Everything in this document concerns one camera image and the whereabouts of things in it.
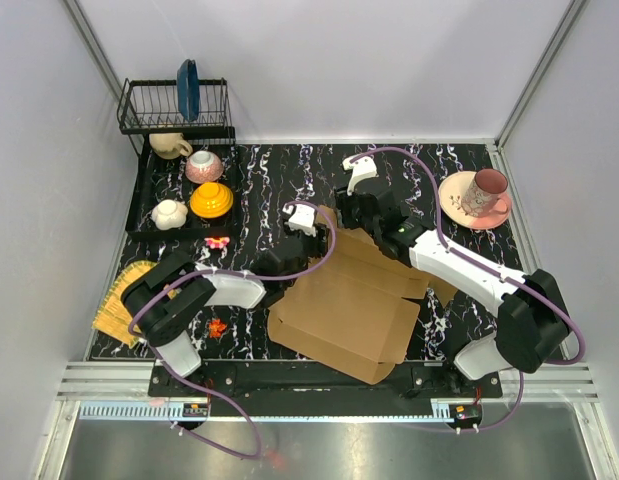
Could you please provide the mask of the pink butterfly toy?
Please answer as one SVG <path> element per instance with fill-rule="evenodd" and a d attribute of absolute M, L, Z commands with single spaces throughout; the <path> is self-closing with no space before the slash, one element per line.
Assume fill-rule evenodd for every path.
<path fill-rule="evenodd" d="M 221 250 L 226 248 L 230 243 L 229 237 L 207 237 L 205 238 L 205 246 L 212 250 Z"/>

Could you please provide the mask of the brown cardboard box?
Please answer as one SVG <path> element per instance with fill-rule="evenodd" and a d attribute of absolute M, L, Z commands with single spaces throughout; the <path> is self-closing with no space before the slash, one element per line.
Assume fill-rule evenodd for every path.
<path fill-rule="evenodd" d="M 385 257 L 361 229 L 339 229 L 335 251 L 296 280 L 269 311 L 269 338 L 323 365 L 374 385 L 405 360 L 420 303 L 442 305 L 455 287 Z"/>

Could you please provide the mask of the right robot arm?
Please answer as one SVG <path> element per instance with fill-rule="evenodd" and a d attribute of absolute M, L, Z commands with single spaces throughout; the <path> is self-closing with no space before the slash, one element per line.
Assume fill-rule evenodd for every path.
<path fill-rule="evenodd" d="M 363 230 L 385 257 L 452 285 L 495 317 L 495 331 L 457 350 L 443 371 L 452 395 L 469 394 L 499 370 L 536 372 L 570 334 L 560 289 L 548 272 L 526 274 L 485 259 L 407 216 L 376 184 L 357 192 L 340 187 L 334 195 L 340 227 Z"/>

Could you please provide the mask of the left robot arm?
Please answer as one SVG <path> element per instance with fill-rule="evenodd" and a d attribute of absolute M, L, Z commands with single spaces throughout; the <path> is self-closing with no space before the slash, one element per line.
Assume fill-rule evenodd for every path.
<path fill-rule="evenodd" d="M 175 251 L 125 288 L 120 301 L 141 337 L 172 368 L 170 384 L 185 396 L 204 386 L 202 359 L 187 328 L 205 307 L 233 306 L 267 309 L 280 301 L 299 275 L 311 270 L 309 261 L 328 253 L 328 233 L 292 233 L 264 251 L 244 272 L 197 267 Z"/>

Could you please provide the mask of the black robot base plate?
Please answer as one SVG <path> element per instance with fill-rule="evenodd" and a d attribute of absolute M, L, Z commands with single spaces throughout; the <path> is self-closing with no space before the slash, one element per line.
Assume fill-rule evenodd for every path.
<path fill-rule="evenodd" d="M 181 383 L 155 363 L 148 394 L 184 403 L 185 421 L 449 423 L 458 404 L 503 397 L 500 378 L 478 381 L 436 362 L 407 361 L 368 385 L 314 361 L 208 360 Z"/>

